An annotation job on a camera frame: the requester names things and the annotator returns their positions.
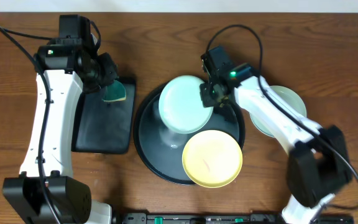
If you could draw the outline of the mint green plate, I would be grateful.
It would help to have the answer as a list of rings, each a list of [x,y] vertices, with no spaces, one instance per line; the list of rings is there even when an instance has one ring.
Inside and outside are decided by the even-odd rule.
[[[190,134],[209,121],[213,108],[203,106],[200,95],[203,83],[198,77],[183,75],[165,85],[158,100],[158,112],[169,130]]]

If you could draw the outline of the yellow plate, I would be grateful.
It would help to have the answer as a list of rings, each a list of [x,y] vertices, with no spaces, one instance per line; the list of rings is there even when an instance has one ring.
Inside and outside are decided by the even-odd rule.
[[[194,183],[206,188],[220,188],[239,175],[243,156],[231,135],[206,130],[188,140],[181,160],[186,175]]]

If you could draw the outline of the pale green plate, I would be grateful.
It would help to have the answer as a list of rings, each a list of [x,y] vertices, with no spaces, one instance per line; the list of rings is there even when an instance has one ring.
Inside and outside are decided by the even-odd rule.
[[[296,92],[287,87],[278,85],[271,86],[271,89],[292,108],[294,108],[299,114],[303,115],[304,117],[307,117],[306,106],[301,97]],[[254,126],[261,133],[273,138],[273,134],[271,134],[268,129],[255,116],[250,114],[250,118]]]

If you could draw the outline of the green yellow sponge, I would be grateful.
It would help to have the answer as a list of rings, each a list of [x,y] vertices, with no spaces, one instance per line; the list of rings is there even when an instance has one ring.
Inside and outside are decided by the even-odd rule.
[[[114,80],[111,85],[106,87],[103,101],[108,103],[124,101],[126,100],[126,96],[125,86],[120,81]]]

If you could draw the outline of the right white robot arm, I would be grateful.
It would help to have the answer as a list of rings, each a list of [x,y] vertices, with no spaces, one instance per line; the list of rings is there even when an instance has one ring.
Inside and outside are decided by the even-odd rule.
[[[205,107],[231,101],[254,115],[288,154],[291,192],[282,210],[285,223],[314,223],[336,194],[356,176],[342,131],[323,128],[296,112],[254,67],[203,62],[208,81],[200,86]]]

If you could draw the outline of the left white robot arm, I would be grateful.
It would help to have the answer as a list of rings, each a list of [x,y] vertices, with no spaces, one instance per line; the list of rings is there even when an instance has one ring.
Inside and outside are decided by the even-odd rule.
[[[32,136],[18,177],[4,179],[2,194],[25,223],[116,223],[112,206],[73,178],[71,162],[79,99],[89,86],[99,91],[113,81],[113,62],[62,44],[41,46],[34,59],[40,71]]]

